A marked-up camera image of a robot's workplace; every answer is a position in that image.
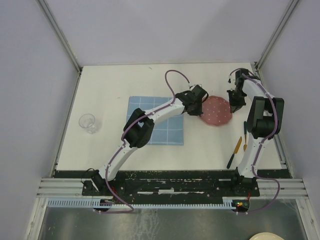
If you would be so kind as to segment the pink dotted plate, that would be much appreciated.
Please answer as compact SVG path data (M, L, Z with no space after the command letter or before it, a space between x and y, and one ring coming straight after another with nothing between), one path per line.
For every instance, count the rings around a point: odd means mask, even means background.
M202 115L199 117L210 126L222 126L232 119L230 103L220 96L211 95L202 104Z

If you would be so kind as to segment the green handled gold knife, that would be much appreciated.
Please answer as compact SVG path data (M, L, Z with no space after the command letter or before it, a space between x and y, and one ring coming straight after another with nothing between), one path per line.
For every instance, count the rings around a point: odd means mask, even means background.
M234 157L235 157L235 155L238 153L238 151L239 151L239 148L240 148L240 146L241 146L241 143L242 143L242 137L240 137L239 139L238 139L238 142L237 142L237 144L236 144L236 146L235 146L235 148L234 148L234 150L233 150L233 153L232 153L232 155L231 155L231 157L230 157L230 159L229 159L229 161L228 161L228 163L227 163L227 165L226 165L226 168L227 169L230 169L230 167L231 167L231 165L232 165L232 162L233 162L233 159L234 159Z

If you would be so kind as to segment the blue checked cloth placemat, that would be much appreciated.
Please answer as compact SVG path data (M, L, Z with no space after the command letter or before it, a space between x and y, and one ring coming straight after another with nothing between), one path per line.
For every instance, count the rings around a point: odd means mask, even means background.
M142 111L150 110L165 104L171 99L171 97L158 96L130 96L126 120L129 120L133 111L137 108L140 108ZM173 116L155 125L147 145L183 146L184 116L182 114Z

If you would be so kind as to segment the green handled gold fork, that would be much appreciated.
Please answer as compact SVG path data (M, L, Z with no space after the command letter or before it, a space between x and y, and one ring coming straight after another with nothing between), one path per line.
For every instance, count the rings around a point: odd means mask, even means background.
M243 150L246 151L247 149L247 122L244 121L243 123L243 129L244 129L244 145L243 145Z

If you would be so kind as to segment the clear plastic cup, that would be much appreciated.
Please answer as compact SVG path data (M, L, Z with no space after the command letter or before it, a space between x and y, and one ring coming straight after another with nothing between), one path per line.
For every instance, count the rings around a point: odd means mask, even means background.
M78 120L79 126L89 134L95 134L99 131L99 126L97 124L96 118L91 113L86 113L82 115Z

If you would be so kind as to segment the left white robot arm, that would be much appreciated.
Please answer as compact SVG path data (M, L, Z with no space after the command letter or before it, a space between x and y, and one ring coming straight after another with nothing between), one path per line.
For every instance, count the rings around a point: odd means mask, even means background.
M115 179L129 156L149 142L156 125L184 113L201 116L202 103L208 97L208 92L197 84L189 90L174 94L172 99L157 107L148 110L135 109L123 128L120 144L113 156L105 165L93 171L90 177L93 189L99 195L106 195L111 189L110 181Z

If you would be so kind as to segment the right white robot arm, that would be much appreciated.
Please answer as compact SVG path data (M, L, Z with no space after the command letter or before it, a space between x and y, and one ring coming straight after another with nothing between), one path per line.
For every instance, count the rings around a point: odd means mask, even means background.
M235 74L235 88L227 91L230 112L235 113L245 106L245 98L251 101L246 120L247 147L229 183L231 193L240 196L252 188L259 178L258 166L262 153L281 130L285 101L269 93L260 78L248 69L237 68L231 73Z

